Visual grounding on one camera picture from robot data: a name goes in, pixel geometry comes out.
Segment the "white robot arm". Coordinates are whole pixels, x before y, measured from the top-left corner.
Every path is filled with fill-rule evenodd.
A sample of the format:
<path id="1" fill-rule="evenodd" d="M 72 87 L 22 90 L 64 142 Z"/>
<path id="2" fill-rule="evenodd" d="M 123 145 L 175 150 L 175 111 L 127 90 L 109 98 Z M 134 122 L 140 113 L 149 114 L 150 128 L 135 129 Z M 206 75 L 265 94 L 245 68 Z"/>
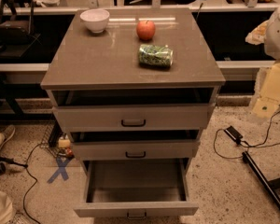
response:
<path id="1" fill-rule="evenodd" d="M 252 112 L 261 118 L 270 117 L 280 106 L 280 6 L 271 17 L 250 32 L 245 41 L 249 44 L 264 44 L 264 51 L 275 59 L 266 72 Z"/>

